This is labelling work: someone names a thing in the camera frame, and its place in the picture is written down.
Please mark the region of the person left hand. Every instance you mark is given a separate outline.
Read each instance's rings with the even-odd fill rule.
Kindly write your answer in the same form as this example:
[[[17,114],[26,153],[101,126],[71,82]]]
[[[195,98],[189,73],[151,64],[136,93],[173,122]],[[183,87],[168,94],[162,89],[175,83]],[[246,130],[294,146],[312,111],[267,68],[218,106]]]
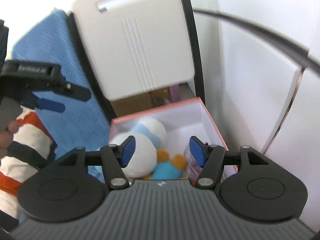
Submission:
[[[7,128],[0,132],[0,157],[3,158],[7,155],[7,148],[13,142],[14,134],[19,130],[17,120],[9,122]]]

